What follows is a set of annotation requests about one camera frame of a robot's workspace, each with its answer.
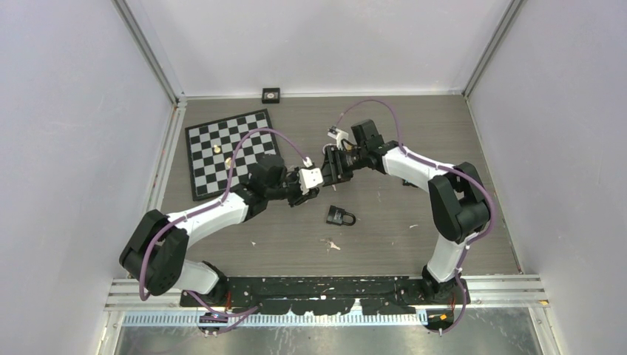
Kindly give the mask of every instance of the table surface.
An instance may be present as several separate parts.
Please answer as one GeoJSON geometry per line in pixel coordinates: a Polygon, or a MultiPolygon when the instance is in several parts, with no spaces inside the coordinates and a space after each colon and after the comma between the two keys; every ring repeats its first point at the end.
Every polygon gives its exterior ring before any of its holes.
{"type": "MultiPolygon", "coordinates": [[[[273,127],[320,166],[322,146],[332,143],[327,129],[340,112],[362,99],[283,98],[280,104],[269,105],[260,99],[190,100],[161,210],[178,212],[207,202],[192,201],[185,127],[267,108],[273,127]]],[[[441,162],[474,164],[494,194],[475,127],[460,95],[381,99],[396,110],[405,145],[441,162]]],[[[373,102],[351,110],[340,128],[350,132],[352,124],[368,118],[386,141],[396,139],[390,113],[373,102]]],[[[301,166],[295,151],[278,141],[286,166],[301,166]]],[[[501,214],[496,223],[494,232],[470,249],[465,274],[518,273],[501,214]]],[[[301,206],[290,208],[286,201],[271,201],[252,220],[192,246],[187,258],[209,261],[232,276],[417,275],[431,258],[437,235],[427,193],[402,186],[396,177],[363,169],[351,182],[337,185],[336,191],[323,188],[318,198],[301,206]],[[355,226],[326,224],[332,204],[355,214],[355,226]],[[329,240],[339,249],[329,248],[329,240]]]]}

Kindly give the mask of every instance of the chessboard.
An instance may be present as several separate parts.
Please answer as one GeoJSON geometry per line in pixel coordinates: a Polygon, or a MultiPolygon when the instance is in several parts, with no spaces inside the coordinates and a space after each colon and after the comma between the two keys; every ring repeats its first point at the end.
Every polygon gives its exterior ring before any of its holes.
{"type": "Polygon", "coordinates": [[[248,167],[264,154],[280,155],[277,139],[270,133],[260,132],[244,142],[233,159],[233,151],[240,140],[249,131],[262,127],[272,128],[266,109],[186,128],[194,201],[224,192],[228,162],[235,164],[231,182],[231,186],[235,186],[247,181],[248,167]]]}

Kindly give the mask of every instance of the small black box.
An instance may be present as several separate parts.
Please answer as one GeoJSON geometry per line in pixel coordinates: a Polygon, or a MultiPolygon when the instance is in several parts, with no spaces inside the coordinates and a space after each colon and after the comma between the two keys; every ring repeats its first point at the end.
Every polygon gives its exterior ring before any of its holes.
{"type": "Polygon", "coordinates": [[[278,87],[264,88],[261,92],[262,104],[278,104],[281,100],[281,89],[278,87]]]}

